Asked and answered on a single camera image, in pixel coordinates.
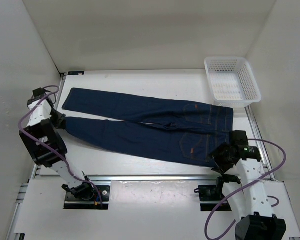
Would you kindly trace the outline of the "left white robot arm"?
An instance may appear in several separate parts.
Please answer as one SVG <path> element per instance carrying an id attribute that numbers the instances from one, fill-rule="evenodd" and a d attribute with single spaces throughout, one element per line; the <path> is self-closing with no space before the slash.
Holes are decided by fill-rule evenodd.
<path id="1" fill-rule="evenodd" d="M 75 198 L 89 201 L 98 191 L 90 179 L 66 159 L 68 149 L 58 130 L 66 128 L 66 115 L 55 109 L 50 96 L 60 88 L 49 91 L 51 86 L 32 91 L 27 101 L 28 113 L 18 122 L 19 136 L 37 166 L 55 171 L 64 181 L 62 188 Z"/>

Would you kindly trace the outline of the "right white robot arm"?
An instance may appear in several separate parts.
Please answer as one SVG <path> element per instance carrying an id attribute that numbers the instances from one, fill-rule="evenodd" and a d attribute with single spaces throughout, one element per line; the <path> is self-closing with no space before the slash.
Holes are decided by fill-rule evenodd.
<path id="1" fill-rule="evenodd" d="M 229 142 L 220 145 L 209 157 L 216 164 L 213 171 L 221 175 L 214 188 L 221 201 L 212 212 L 225 202 L 229 204 L 235 215 L 231 226 L 237 240 L 281 240 L 287 225 L 276 216 L 263 181 L 276 170 L 264 172 L 260 151 L 249 145 L 246 132 L 230 132 Z"/>

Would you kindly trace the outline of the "dark blue denim trousers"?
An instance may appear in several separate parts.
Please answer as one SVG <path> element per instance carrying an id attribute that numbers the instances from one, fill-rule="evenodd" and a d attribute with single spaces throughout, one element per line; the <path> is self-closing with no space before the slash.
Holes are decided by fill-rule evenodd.
<path id="1" fill-rule="evenodd" d="M 72 88 L 62 108 L 71 136 L 97 148 L 147 159 L 213 168 L 209 154 L 230 141 L 229 107 Z"/>

